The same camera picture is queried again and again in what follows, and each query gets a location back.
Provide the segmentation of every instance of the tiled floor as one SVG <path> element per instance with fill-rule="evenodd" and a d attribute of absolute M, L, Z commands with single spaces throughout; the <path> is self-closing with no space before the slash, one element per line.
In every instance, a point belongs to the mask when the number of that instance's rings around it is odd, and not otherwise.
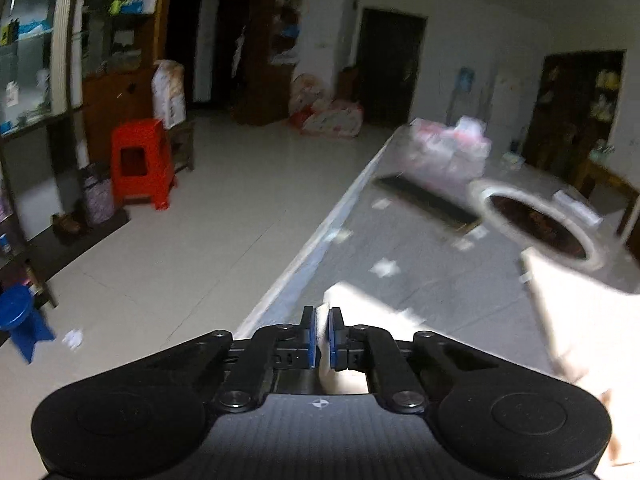
<path fill-rule="evenodd" d="M 132 206 L 131 222 L 63 269 L 46 308 L 57 341 L 31 365 L 0 348 L 0 476 L 44 468 L 30 436 L 56 388 L 196 337 L 234 330 L 295 257 L 390 131 L 355 140 L 302 137 L 283 124 L 196 117 L 196 170 L 180 173 L 168 211 Z M 81 328 L 84 342 L 62 344 Z"/>

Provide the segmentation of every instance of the blue plastic stool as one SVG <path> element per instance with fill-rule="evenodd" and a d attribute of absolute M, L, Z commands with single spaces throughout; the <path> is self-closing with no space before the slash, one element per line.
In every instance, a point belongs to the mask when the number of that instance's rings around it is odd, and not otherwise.
<path fill-rule="evenodd" d="M 30 363 L 38 341 L 56 338 L 34 309 L 33 296 L 25 285 L 14 285 L 0 296 L 0 330 L 9 332 L 11 341 Z"/>

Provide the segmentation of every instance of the screw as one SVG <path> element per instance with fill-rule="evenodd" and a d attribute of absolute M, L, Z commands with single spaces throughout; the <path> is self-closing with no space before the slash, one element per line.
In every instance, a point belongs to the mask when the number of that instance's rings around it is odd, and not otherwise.
<path fill-rule="evenodd" d="M 417 408 L 424 403 L 424 397 L 418 392 L 405 390 L 398 392 L 392 397 L 393 401 L 401 408 Z"/>
<path fill-rule="evenodd" d="M 218 400 L 220 404 L 227 408 L 244 408 L 251 402 L 251 395 L 240 390 L 231 390 L 220 395 Z"/>

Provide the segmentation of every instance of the doorway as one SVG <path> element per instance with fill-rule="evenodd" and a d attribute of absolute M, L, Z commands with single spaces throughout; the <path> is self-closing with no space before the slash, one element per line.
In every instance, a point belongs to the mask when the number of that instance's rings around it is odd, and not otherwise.
<path fill-rule="evenodd" d="M 368 123 L 398 126 L 407 121 L 426 23 L 418 16 L 364 9 L 357 63 Z"/>
<path fill-rule="evenodd" d="M 166 43 L 167 59 L 184 67 L 184 100 L 193 104 L 193 75 L 198 37 L 198 19 L 202 0 L 169 0 Z"/>
<path fill-rule="evenodd" d="M 214 49 L 211 97 L 217 106 L 227 106 L 242 87 L 242 58 L 233 71 L 236 41 L 249 23 L 250 0 L 219 0 L 216 18 L 216 46 Z"/>

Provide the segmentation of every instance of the white cloth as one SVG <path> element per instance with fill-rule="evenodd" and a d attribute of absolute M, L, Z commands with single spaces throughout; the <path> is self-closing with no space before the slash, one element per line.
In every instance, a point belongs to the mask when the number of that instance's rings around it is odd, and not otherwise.
<path fill-rule="evenodd" d="M 324 390 L 331 395 L 367 394 L 367 378 L 361 372 L 331 370 L 329 362 L 329 341 L 327 339 L 327 317 L 329 309 L 338 307 L 342 311 L 342 319 L 346 326 L 369 325 L 381 326 L 394 339 L 411 341 L 414 333 L 429 330 L 424 321 L 405 310 L 398 312 L 390 306 L 367 296 L 364 292 L 349 283 L 337 283 L 324 293 L 324 302 L 318 308 L 316 330 L 318 346 L 322 351 L 319 375 Z"/>
<path fill-rule="evenodd" d="M 609 410 L 613 438 L 596 475 L 640 479 L 640 296 L 562 267 L 533 248 L 522 259 L 558 370 Z"/>

